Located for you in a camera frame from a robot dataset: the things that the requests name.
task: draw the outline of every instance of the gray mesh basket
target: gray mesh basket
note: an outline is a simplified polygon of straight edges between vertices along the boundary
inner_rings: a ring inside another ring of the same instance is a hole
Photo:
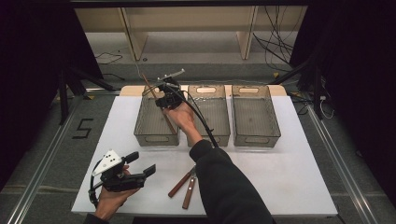
[[[280,130],[268,86],[233,86],[234,145],[274,147]]]
[[[209,129],[220,147],[227,147],[230,139],[227,100],[223,85],[189,86],[189,94],[202,112]],[[204,139],[210,141],[202,122],[195,116],[195,126]]]
[[[156,92],[158,98],[163,97],[162,92]],[[150,146],[178,146],[179,129],[171,121],[176,134],[172,134],[161,109],[155,105],[155,98],[149,92],[142,96],[139,114],[134,127],[134,135],[141,147]]]

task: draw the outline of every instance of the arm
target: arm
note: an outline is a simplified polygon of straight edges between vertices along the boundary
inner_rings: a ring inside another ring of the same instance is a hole
[[[193,112],[184,103],[165,109],[194,144],[190,151],[206,214],[212,223],[272,223],[260,194],[222,149],[203,140],[193,122]]]
[[[123,167],[124,173],[129,175],[126,170],[128,165]],[[121,192],[109,192],[102,188],[99,195],[99,204],[94,215],[88,214],[84,224],[108,224],[108,221],[116,214],[117,210],[126,202],[129,196],[135,194],[139,189],[129,189]]]

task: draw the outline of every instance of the human hand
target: human hand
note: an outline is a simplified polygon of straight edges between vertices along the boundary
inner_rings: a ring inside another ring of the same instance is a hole
[[[163,113],[169,116],[169,118],[180,127],[181,131],[187,135],[192,145],[202,140],[202,136],[195,127],[194,112],[186,103],[181,103],[175,109],[165,108]]]
[[[130,175],[128,165],[123,166],[123,172]],[[129,196],[135,194],[139,189],[129,189],[121,192],[109,192],[102,187],[99,195],[99,204],[96,207],[95,216],[109,221],[117,210],[126,202]]]

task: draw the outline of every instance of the black jacket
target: black jacket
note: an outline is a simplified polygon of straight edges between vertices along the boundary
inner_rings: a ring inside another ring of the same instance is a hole
[[[201,140],[190,151],[206,215],[213,224],[273,223],[270,212],[248,178],[221,148]],[[85,224],[107,224],[88,214]]]

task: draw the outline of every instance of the white table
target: white table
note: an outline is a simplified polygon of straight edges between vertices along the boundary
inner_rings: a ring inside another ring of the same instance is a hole
[[[139,151],[140,158],[130,163],[129,170],[133,174],[142,173],[152,164],[157,166],[157,172],[147,179],[145,187],[129,198],[118,213],[144,217],[204,216],[198,185],[188,210],[181,207],[187,184],[172,199],[167,196],[169,190],[193,166],[186,135],[180,134],[177,147],[141,147],[137,143],[134,125],[140,100],[141,97],[136,96],[116,97],[72,212],[94,212],[88,197],[92,168],[112,148],[120,156]],[[230,99],[227,103],[231,116]],[[273,104],[282,134],[274,148],[256,148],[261,152],[246,152],[254,148],[234,147],[230,118],[232,134],[229,145],[223,149],[253,183],[273,216],[336,216],[337,211],[291,99],[288,96],[273,96]]]

